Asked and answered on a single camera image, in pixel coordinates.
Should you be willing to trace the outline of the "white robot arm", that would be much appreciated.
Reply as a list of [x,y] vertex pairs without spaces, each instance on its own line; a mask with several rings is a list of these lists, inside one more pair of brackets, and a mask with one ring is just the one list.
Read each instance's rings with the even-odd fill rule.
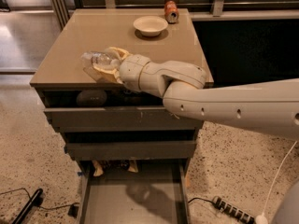
[[197,65],[154,63],[115,48],[95,53],[91,64],[109,81],[161,98],[164,107],[177,116],[299,140],[296,78],[207,89],[207,73]]

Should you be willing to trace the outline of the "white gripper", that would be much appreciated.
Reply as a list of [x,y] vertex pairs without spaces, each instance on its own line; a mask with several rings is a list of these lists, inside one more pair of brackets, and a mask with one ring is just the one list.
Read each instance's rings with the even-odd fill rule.
[[123,84],[123,86],[136,92],[149,92],[149,88],[145,83],[139,83],[142,70],[150,62],[150,58],[140,54],[131,55],[126,49],[117,47],[109,47],[105,49],[113,58],[120,60],[120,70],[118,67],[102,67],[97,64],[93,68],[107,81],[112,83]]

